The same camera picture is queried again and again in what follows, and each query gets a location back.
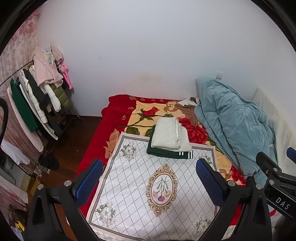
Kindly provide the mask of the red floral blanket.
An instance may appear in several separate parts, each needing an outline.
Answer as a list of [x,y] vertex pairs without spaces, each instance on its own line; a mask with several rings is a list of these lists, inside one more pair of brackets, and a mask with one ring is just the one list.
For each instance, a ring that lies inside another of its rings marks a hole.
[[218,170],[226,180],[235,181],[240,186],[246,184],[246,178],[208,133],[210,129],[201,112],[194,110],[195,104],[127,94],[111,96],[108,100],[109,104],[101,112],[102,120],[78,166],[77,174],[85,171],[96,158],[106,164],[122,132],[148,137],[158,118],[173,116],[187,129],[191,143],[215,147]]

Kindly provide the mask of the white wall socket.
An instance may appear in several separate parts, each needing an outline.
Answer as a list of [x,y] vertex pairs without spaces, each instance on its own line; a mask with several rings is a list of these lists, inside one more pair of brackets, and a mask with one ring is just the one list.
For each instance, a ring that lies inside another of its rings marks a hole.
[[222,76],[223,76],[223,73],[221,73],[221,72],[217,72],[216,73],[216,79],[221,80],[222,79]]

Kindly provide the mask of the olive puffer vest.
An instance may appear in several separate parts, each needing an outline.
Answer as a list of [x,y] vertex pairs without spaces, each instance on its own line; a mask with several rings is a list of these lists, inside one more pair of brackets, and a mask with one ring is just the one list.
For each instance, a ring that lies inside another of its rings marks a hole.
[[55,93],[55,96],[59,99],[63,108],[68,109],[70,107],[70,100],[67,97],[64,89],[60,87],[56,87],[54,84],[50,84],[51,89]]

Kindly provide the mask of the white floral patterned cloth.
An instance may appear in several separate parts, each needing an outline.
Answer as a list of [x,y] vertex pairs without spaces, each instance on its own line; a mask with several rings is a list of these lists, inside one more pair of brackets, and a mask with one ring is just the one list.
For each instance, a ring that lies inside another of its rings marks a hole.
[[103,240],[198,240],[218,208],[196,173],[215,148],[194,144],[189,159],[147,153],[148,137],[122,133],[100,177],[86,220]]

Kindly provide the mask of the pink plastic hanger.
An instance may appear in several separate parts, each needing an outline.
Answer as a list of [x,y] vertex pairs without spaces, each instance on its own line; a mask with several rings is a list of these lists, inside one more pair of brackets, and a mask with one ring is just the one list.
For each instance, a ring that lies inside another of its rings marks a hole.
[[68,67],[61,63],[58,65],[58,69],[61,72],[61,74],[63,75],[66,83],[68,84],[69,89],[70,90],[73,89],[73,86],[72,86],[72,83],[71,83],[71,80],[70,80],[70,77],[68,74]]

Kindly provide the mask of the black clothes rack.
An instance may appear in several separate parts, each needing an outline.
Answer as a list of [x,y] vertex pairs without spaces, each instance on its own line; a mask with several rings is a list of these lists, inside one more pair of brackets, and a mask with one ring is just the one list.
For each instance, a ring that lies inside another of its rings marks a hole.
[[39,83],[39,68],[30,61],[7,78],[1,77],[1,98],[9,109],[1,146],[10,168],[20,168],[29,176],[41,168],[38,159],[50,153],[74,118],[63,81]]

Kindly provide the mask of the folded green striped garment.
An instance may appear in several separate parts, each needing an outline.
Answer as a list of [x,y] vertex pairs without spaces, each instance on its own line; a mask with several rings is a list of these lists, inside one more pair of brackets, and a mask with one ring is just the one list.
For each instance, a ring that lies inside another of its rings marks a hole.
[[164,158],[171,158],[171,159],[192,159],[193,158],[193,151],[190,152],[175,152],[175,151],[168,151],[160,148],[153,148],[152,147],[152,137],[154,134],[155,125],[152,126],[152,133],[149,139],[149,143],[147,146],[147,153],[149,155],[157,156],[157,157],[164,157]]

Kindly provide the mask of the pink fluffy garment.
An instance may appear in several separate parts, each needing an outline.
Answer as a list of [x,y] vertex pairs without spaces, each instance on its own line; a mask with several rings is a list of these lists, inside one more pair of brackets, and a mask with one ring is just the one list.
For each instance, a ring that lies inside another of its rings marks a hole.
[[56,65],[56,62],[63,61],[63,55],[57,47],[49,44],[37,47],[33,52],[32,60],[38,86],[54,84],[55,87],[60,87],[63,84],[63,75],[59,73]]

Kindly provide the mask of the hanging green garment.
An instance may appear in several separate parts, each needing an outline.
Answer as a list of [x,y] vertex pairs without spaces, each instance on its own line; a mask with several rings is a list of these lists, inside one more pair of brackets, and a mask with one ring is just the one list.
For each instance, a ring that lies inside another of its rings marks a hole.
[[38,128],[38,125],[35,121],[34,115],[32,114],[27,101],[23,97],[22,93],[18,89],[18,86],[16,85],[13,79],[10,80],[10,85],[11,85],[13,100],[18,109],[18,112],[20,113],[28,129],[31,132],[34,132]]

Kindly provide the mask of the white textured mattress pad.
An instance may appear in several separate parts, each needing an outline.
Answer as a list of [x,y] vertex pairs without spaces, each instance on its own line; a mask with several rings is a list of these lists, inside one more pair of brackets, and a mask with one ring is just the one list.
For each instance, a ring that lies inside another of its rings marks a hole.
[[265,112],[269,126],[273,130],[278,162],[288,159],[287,149],[295,146],[295,135],[291,127],[262,89],[257,89],[252,101]]

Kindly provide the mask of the blue quilted duvet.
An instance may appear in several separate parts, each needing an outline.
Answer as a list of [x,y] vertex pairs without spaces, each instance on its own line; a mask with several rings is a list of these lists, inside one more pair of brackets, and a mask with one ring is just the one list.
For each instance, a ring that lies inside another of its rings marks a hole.
[[196,80],[199,104],[194,114],[209,138],[245,177],[264,186],[267,177],[256,163],[264,152],[276,162],[275,137],[265,112],[217,79]]

